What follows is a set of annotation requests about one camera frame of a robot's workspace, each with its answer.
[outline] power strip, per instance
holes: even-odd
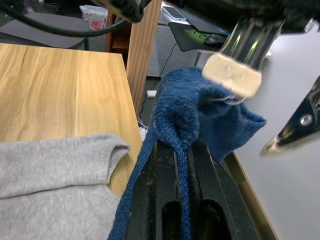
[[[148,96],[149,99],[154,99],[156,97],[157,90],[149,90],[146,91],[146,95]]]

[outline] smartphone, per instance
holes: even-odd
[[[170,6],[163,6],[163,11],[175,21],[186,21],[187,19],[177,9]]]

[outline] black cable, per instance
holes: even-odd
[[[124,19],[120,20],[119,22],[112,24],[111,26],[106,27],[103,30],[99,31],[70,31],[70,30],[65,30],[61,29],[58,27],[53,27],[49,25],[42,24],[41,22],[35,21],[29,17],[25,17],[21,15],[19,12],[14,10],[13,8],[10,8],[7,4],[2,2],[3,0],[0,0],[0,10],[6,12],[7,14],[11,15],[15,19],[30,25],[31,27],[40,29],[45,32],[50,32],[52,34],[57,34],[57,35],[63,35],[63,36],[68,36],[68,37],[77,37],[77,38],[89,38],[89,37],[95,37],[99,35],[104,35],[109,32],[113,32],[125,25],[128,24],[128,22]],[[143,3],[143,8],[145,8],[150,1],[144,1]]]
[[[165,60],[163,69],[162,69],[159,77],[161,76],[161,74],[162,74],[163,71],[165,70],[166,65],[167,65],[167,62],[168,62],[169,58],[171,57],[172,53],[174,52],[174,48],[175,48],[176,45],[177,45],[177,43],[175,43],[175,44],[173,45],[173,47],[172,47],[172,49],[171,49],[170,55],[169,55],[168,58]],[[150,90],[152,90],[152,89],[154,88],[154,86],[157,84],[158,81],[159,81],[159,80],[156,80],[156,81],[155,81],[155,83],[153,84],[153,86],[151,87]],[[145,96],[144,96],[144,101],[143,101],[143,103],[142,103],[142,109],[141,109],[140,114],[139,114],[140,119],[141,119],[141,114],[142,114],[142,112],[144,111],[144,104],[145,104],[146,101],[147,101],[147,94],[145,94]]]

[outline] computer mouse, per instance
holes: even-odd
[[[226,39],[227,36],[211,34],[205,38],[204,44],[213,48],[221,48],[224,45]]]

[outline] blue knitted fabric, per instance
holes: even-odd
[[[221,85],[204,79],[201,70],[183,68],[168,73],[155,98],[151,124],[137,162],[116,210],[109,240],[126,239],[134,184],[157,140],[170,145],[177,156],[181,189],[181,239],[190,240],[187,151],[201,137],[219,161],[244,145],[266,121],[243,103],[226,104],[215,99],[231,96]]]

